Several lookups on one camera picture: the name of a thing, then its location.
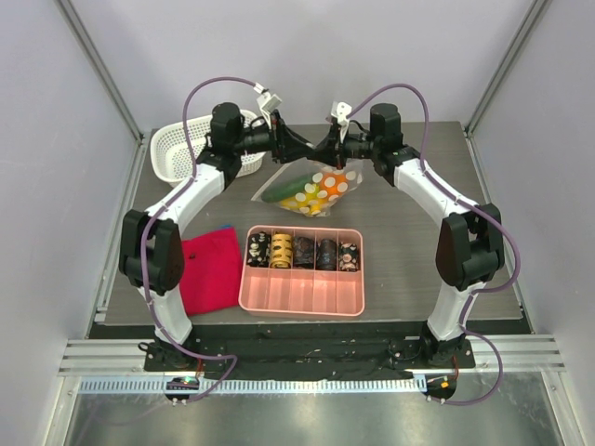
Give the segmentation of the orange toy fruit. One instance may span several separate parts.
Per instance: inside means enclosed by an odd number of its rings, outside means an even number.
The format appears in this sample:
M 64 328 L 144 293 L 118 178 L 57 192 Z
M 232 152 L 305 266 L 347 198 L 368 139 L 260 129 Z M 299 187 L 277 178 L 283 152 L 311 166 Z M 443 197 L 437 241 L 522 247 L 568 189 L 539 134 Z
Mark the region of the orange toy fruit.
M 323 173 L 319 182 L 318 197 L 334 201 L 349 190 L 349 182 L 343 174 Z

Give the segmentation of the clear polka dot zip bag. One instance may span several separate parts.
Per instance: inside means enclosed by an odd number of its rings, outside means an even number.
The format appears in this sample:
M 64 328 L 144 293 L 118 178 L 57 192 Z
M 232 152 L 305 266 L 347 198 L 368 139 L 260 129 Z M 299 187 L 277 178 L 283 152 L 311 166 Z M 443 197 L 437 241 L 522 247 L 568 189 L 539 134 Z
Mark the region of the clear polka dot zip bag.
M 328 216 L 333 205 L 363 182 L 363 167 L 361 160 L 348 160 L 342 168 L 306 159 L 284 164 L 251 200 L 302 216 Z

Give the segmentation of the green toy cucumber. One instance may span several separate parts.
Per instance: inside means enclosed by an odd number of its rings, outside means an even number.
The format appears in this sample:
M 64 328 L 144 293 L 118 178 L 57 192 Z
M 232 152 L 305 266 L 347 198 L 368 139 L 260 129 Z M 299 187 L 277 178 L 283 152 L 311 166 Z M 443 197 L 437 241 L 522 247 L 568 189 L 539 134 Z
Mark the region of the green toy cucumber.
M 311 177 L 304 175 L 300 177 L 293 177 L 285 181 L 276 181 L 271 183 L 260 195 L 260 199 L 264 203 L 279 203 L 287 198 L 295 196 L 297 193 L 304 191 L 304 187 L 310 182 Z

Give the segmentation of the yellow toy fruit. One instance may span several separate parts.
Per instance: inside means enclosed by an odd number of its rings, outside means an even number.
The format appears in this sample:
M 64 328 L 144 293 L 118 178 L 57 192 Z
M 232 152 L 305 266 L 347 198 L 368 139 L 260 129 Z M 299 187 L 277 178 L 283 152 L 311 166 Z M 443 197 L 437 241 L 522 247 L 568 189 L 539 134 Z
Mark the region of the yellow toy fruit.
M 291 198 L 280 201 L 278 205 L 285 210 L 297 212 L 304 216 L 322 216 L 327 199 L 318 197 L 319 185 L 307 183 L 304 191 Z

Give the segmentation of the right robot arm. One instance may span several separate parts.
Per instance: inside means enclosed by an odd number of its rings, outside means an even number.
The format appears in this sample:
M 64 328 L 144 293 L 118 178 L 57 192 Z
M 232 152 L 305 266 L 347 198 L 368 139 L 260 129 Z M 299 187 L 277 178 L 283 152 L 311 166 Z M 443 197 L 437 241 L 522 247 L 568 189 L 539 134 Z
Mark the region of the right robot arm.
M 349 133 L 350 111 L 345 102 L 333 104 L 329 132 L 311 159 L 337 168 L 349 159 L 370 160 L 380 177 L 413 199 L 438 226 L 435 265 L 442 283 L 414 358 L 432 367 L 447 365 L 464 347 L 477 294 L 503 267 L 503 236 L 496 227 L 501 215 L 492 204 L 467 203 L 422 163 L 420 153 L 403 141 L 395 105 L 373 106 L 368 130 L 357 137 Z

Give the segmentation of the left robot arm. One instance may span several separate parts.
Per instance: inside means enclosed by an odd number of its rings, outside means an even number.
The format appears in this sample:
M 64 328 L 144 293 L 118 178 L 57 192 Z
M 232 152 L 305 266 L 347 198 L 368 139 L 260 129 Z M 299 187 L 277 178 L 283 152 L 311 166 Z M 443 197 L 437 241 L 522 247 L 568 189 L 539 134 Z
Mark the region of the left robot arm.
M 276 95 L 258 97 L 259 115 L 251 123 L 231 102 L 217 105 L 192 170 L 158 203 L 129 210 L 123 219 L 118 268 L 144 297 L 156 336 L 169 343 L 166 360 L 186 371 L 197 362 L 198 348 L 187 341 L 192 323 L 182 304 L 179 284 L 184 272 L 181 236 L 189 223 L 236 179 L 242 158 L 271 152 L 278 162 L 310 155 L 313 146 L 281 117 Z

